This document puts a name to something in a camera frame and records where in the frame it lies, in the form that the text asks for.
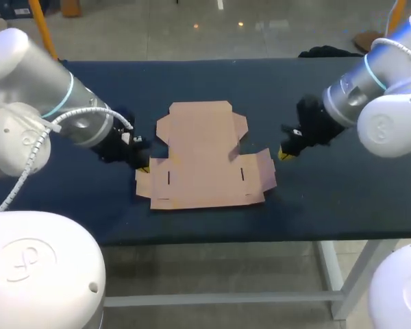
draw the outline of floor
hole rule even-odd
[[[67,60],[200,60],[295,57],[317,45],[355,51],[353,35],[384,30],[388,0],[82,0],[84,17],[47,20]],[[31,20],[11,21],[40,43]],[[364,241],[338,242],[346,276]],[[108,248],[107,294],[315,291],[311,243]],[[365,296],[347,321],[327,304],[244,304],[107,309],[110,329],[369,329]]]

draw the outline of metal table frame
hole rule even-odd
[[[371,240],[343,281],[333,241],[315,243],[322,264],[327,291],[290,293],[204,293],[190,295],[148,295],[107,297],[105,307],[157,306],[186,304],[237,304],[263,302],[331,302],[335,320],[346,320],[359,302],[377,266],[393,250],[399,240]]]

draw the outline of white coiled cable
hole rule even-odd
[[[404,52],[411,59],[411,49],[409,49],[408,47],[405,47],[403,44],[398,43],[397,41],[387,39],[387,38],[378,38],[374,40],[373,43],[371,44],[371,49],[373,49],[376,45],[387,45],[391,47],[396,47],[398,48],[398,50]],[[396,90],[409,86],[410,84],[411,84],[411,77],[409,79],[402,80],[397,84],[393,84],[392,86],[390,86],[390,88],[385,90],[384,94],[385,95],[393,94]]]
[[[58,125],[61,121],[73,117],[75,115],[79,115],[79,114],[85,114],[85,113],[95,113],[95,112],[104,112],[108,115],[111,115],[115,118],[117,118],[118,120],[121,121],[121,123],[128,129],[128,130],[132,130],[133,127],[131,125],[131,123],[129,123],[129,121],[127,119],[125,119],[125,117],[121,116],[119,113],[113,111],[113,110],[109,110],[107,108],[98,108],[98,107],[90,107],[90,108],[78,108],[76,110],[71,110],[67,113],[61,114],[59,117],[57,117],[56,119],[54,119],[51,124],[53,126]],[[8,206],[11,204],[11,202],[14,200],[14,198],[16,197],[16,195],[18,194],[18,192],[20,191],[21,187],[23,186],[23,184],[25,183],[27,177],[29,177],[29,174],[32,170],[32,167],[34,165],[34,161],[36,158],[36,155],[38,153],[38,151],[40,151],[40,147],[41,145],[44,143],[44,141],[46,140],[46,138],[48,137],[48,135],[51,133],[52,129],[51,127],[46,127],[46,129],[41,133],[40,137],[38,138],[38,140],[35,142],[34,146],[32,147],[31,153],[29,155],[29,158],[27,159],[25,168],[23,170],[23,172],[20,175],[20,178],[17,180],[16,184],[14,185],[14,188],[10,191],[10,193],[8,194],[8,196],[6,197],[6,199],[1,203],[0,205],[0,211],[5,211]]]

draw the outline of cardboard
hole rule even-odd
[[[242,206],[263,202],[276,187],[268,149],[239,155],[247,119],[227,101],[173,103],[157,122],[169,158],[151,158],[149,173],[136,171],[136,194],[151,209]]]

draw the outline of black cloth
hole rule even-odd
[[[351,53],[347,50],[338,49],[332,46],[313,47],[309,51],[303,51],[299,58],[321,58],[321,57],[363,57],[360,53]]]
[[[320,95],[357,60],[68,62],[113,108],[132,109],[137,134],[149,138],[174,101],[228,100],[247,116],[242,153],[268,147],[278,186],[255,206],[153,211],[148,199],[134,196],[134,173],[126,164],[99,162],[90,150],[52,136],[49,163],[28,179],[11,210],[67,216],[102,245],[411,237],[411,154],[378,158],[350,129],[330,147],[277,160],[285,138],[280,125],[297,122],[301,96]],[[156,141],[152,155],[167,156],[167,148]],[[0,180],[0,202],[13,183]]]

